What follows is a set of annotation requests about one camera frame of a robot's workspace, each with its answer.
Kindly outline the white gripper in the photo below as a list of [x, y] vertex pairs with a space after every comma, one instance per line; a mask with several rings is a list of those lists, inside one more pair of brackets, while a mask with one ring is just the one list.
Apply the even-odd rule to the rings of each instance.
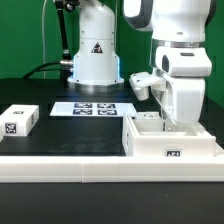
[[152, 94], [175, 123], [197, 123], [204, 100], [205, 80], [212, 63], [204, 48], [158, 47], [155, 74], [165, 81], [153, 85]]

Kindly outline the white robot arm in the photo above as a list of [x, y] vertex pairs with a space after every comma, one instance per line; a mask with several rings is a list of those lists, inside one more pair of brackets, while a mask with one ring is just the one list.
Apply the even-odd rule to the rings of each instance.
[[[140, 100], [154, 96], [177, 123], [199, 120], [204, 78], [212, 70], [203, 46], [205, 27], [215, 10], [216, 0], [123, 0], [127, 23], [152, 33], [153, 71], [133, 74], [130, 85]], [[121, 83], [114, 13], [98, 0], [80, 0], [79, 24], [80, 47], [68, 81], [90, 88]]]

